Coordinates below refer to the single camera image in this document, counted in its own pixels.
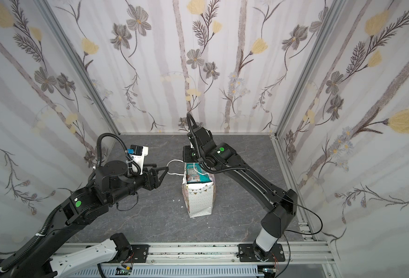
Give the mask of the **teal Fox's candy bag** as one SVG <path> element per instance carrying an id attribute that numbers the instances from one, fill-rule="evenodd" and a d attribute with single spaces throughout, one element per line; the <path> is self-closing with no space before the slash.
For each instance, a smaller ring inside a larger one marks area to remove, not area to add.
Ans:
<path id="1" fill-rule="evenodd" d="M 203 184 L 211 182 L 209 174 L 202 170 L 198 163 L 186 163 L 185 173 L 187 184 Z"/>

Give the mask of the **patterned white paper bag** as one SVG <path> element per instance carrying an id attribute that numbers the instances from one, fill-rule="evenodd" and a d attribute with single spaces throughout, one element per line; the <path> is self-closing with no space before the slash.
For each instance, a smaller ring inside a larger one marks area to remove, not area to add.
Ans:
<path id="1" fill-rule="evenodd" d="M 168 175 L 182 178 L 181 190 L 189 217 L 196 218 L 210 215 L 213 211 L 214 201 L 216 198 L 216 184 L 214 175 L 208 173 L 211 178 L 210 183 L 187 184 L 185 173 L 186 163 L 179 159 L 173 159 L 167 163 L 167 166 L 170 168 L 170 164 L 172 163 L 181 163 L 184 167 L 183 174 L 176 173 L 169 169 Z"/>

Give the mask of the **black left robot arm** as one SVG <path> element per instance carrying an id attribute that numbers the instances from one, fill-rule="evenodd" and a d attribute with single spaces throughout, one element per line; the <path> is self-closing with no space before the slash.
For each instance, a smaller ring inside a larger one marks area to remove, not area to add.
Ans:
<path id="1" fill-rule="evenodd" d="M 125 153 L 125 161 L 103 164 L 102 140 L 112 137 Z M 113 133 L 101 134 L 96 143 L 96 166 L 86 186 L 73 192 L 54 208 L 42 228 L 10 257 L 0 260 L 0 278 L 27 278 L 37 274 L 52 255 L 71 237 L 107 213 L 113 205 L 143 188 L 152 191 L 160 187 L 169 168 L 156 164 L 139 165 L 134 155 L 142 155 L 143 148 L 127 148 L 123 140 Z"/>

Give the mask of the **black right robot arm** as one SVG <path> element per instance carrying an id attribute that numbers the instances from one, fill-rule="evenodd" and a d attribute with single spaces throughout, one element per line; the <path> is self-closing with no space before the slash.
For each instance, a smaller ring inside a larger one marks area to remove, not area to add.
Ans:
<path id="1" fill-rule="evenodd" d="M 217 145 L 211 131 L 199 126 L 190 112 L 187 113 L 187 125 L 191 145 L 184 147 L 185 162 L 197 163 L 209 174 L 225 174 L 250 193 L 267 212 L 261 220 L 261 232 L 253 243 L 254 254 L 265 261 L 296 216 L 297 193 L 269 182 L 227 143 Z"/>

